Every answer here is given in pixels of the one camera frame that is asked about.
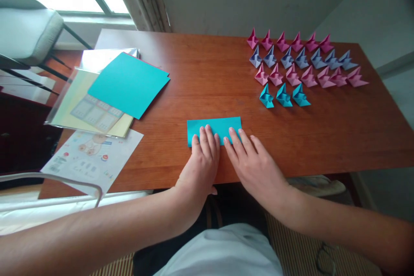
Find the tabletop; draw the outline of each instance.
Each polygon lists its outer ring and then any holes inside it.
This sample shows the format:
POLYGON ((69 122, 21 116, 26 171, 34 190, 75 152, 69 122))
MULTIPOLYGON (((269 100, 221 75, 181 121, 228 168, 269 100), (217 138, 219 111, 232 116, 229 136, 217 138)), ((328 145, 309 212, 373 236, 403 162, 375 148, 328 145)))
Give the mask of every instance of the tabletop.
MULTIPOLYGON (((259 100, 263 86, 254 79, 257 69, 249 62, 253 50, 246 39, 102 31, 96 48, 138 47, 142 60, 166 70, 171 78, 143 117, 134 120, 132 129, 144 138, 109 192, 173 186, 191 154, 190 119, 241 117, 247 135, 262 141, 286 177, 414 166, 414 133, 358 44, 333 43, 337 57, 351 50, 352 62, 361 66, 368 85, 304 86, 310 106, 293 102, 293 107, 284 108, 274 100, 275 107, 267 109, 259 100)), ((263 58, 267 52, 262 46, 259 50, 263 58)), ((308 60, 312 54, 306 51, 308 60)), ((285 74, 283 55, 275 48, 279 72, 285 74)), ((300 76, 304 70, 297 67, 300 76)), ((294 88, 288 83, 286 87, 292 94, 294 88)), ((269 83, 272 96, 278 89, 269 83)), ((59 146, 72 133, 64 129, 59 146)), ((220 156, 215 182, 237 182, 224 146, 220 156)), ((40 198, 73 195, 82 193, 45 180, 40 198)))

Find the person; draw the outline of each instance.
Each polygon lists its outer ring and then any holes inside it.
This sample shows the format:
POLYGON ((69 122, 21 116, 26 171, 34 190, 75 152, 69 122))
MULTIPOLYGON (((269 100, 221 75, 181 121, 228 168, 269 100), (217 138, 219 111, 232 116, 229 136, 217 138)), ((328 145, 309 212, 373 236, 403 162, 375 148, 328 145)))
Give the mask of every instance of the person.
MULTIPOLYGON (((384 270, 413 273, 414 226, 379 213, 309 196, 291 187, 260 140, 233 128, 224 145, 241 183, 288 228, 339 244, 384 270)), ((0 238, 0 275, 88 275, 103 265, 176 237, 198 218, 220 157, 210 126, 192 139, 191 156, 166 191, 74 213, 0 238)), ((281 275, 268 240, 252 226, 206 230, 179 249, 157 275, 281 275)))

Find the chair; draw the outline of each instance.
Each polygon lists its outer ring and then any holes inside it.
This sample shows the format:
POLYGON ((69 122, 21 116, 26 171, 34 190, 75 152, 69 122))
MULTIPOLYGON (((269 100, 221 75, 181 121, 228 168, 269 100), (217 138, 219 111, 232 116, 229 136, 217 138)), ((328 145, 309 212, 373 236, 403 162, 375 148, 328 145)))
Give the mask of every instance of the chair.
POLYGON ((46 65, 53 58, 71 69, 53 54, 53 46, 63 29, 87 49, 93 49, 63 22, 58 12, 37 0, 0 0, 0 69, 48 91, 51 90, 12 69, 36 66, 67 81, 66 76, 46 65))

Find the finger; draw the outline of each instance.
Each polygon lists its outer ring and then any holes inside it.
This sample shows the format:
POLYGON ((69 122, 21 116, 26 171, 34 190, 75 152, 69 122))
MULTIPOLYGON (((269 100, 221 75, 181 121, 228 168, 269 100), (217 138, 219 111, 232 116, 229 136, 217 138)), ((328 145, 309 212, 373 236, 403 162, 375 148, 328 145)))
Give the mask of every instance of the finger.
POLYGON ((203 154, 206 157, 211 157, 210 146, 208 145, 206 129, 204 128, 204 126, 200 127, 200 146, 203 151, 203 154))
POLYGON ((243 147, 246 150, 247 156, 257 154, 256 150, 254 149, 253 145, 251 144, 250 139, 247 137, 246 133, 243 129, 239 129, 238 133, 241 138, 241 143, 243 144, 243 147))
POLYGON ((238 166, 238 157, 236 151, 234 151, 234 148, 230 143, 230 140, 227 137, 224 137, 224 147, 226 148, 230 162, 232 162, 233 167, 236 168, 236 166, 238 166))
POLYGON ((238 138, 234 128, 230 127, 229 128, 229 133, 230 133, 230 137, 232 138, 233 147, 234 147, 234 150, 236 151, 237 157, 239 159, 242 159, 242 158, 246 157, 247 155, 246 155, 245 148, 243 148, 243 145, 240 142, 240 139, 238 138))
POLYGON ((193 139, 191 141, 191 154, 196 154, 201 152, 200 143, 198 142, 197 134, 194 134, 193 139))
POLYGON ((266 148, 262 145, 261 141, 259 140, 259 138, 257 138, 256 136, 251 135, 250 136, 251 141, 253 142, 254 146, 256 147, 257 153, 259 155, 261 154, 269 154, 266 150, 266 148))
POLYGON ((216 155, 216 142, 213 137, 213 132, 211 131, 211 126, 208 124, 206 125, 206 134, 207 134, 208 145, 210 146, 210 154, 212 156, 216 155))
POLYGON ((217 133, 214 134, 214 140, 216 142, 216 159, 219 160, 220 159, 220 137, 219 137, 219 134, 217 134, 217 133))

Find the white shirt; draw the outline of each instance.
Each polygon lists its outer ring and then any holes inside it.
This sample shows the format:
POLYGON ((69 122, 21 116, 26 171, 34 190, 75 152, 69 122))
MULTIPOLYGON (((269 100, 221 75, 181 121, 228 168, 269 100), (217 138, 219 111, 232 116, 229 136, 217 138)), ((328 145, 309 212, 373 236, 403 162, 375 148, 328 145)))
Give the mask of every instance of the white shirt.
POLYGON ((281 276, 283 272, 267 238, 239 223, 198 234, 155 275, 281 276))

